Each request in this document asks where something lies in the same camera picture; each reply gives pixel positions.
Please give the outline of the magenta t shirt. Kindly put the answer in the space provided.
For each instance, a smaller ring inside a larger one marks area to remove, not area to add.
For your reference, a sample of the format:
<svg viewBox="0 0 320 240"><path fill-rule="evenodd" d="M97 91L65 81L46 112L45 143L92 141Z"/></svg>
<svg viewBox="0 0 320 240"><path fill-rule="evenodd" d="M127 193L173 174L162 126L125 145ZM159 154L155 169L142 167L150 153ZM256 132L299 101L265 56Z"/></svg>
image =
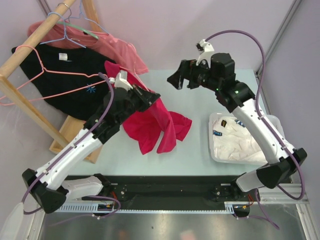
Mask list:
<svg viewBox="0 0 320 240"><path fill-rule="evenodd" d="M143 155L151 152L163 133L157 147L158 154L169 153L189 133L192 120L180 113L169 111L159 98L146 111L136 112L122 124L127 135L138 142Z"/></svg>

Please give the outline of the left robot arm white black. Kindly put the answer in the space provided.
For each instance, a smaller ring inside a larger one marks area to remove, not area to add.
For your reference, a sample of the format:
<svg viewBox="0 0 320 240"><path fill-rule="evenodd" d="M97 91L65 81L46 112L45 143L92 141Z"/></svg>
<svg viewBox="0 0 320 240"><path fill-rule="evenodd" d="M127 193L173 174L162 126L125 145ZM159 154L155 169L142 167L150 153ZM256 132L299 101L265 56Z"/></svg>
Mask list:
<svg viewBox="0 0 320 240"><path fill-rule="evenodd" d="M66 177L77 163L118 133L131 115L146 111L159 98L160 94L137 85L130 89L111 87L97 111L59 154L37 170L28 168L23 172L27 193L47 214L58 210L67 200L95 196L107 199L110 183L101 174L77 180L66 180Z"/></svg>

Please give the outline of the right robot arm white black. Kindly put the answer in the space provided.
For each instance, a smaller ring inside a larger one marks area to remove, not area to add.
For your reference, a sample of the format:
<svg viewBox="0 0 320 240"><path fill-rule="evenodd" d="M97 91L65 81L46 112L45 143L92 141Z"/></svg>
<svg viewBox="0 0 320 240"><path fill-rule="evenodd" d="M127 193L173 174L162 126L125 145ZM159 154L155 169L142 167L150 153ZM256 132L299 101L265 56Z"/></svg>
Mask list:
<svg viewBox="0 0 320 240"><path fill-rule="evenodd" d="M265 156L266 165L235 180L230 188L235 200L242 201L254 189L273 189L295 172L301 172L306 151L290 144L263 115L255 94L247 84L236 79L235 61L230 54L213 54L210 63L182 60L167 82L180 90L185 80L189 89L204 87L214 91L218 102L244 124Z"/></svg>

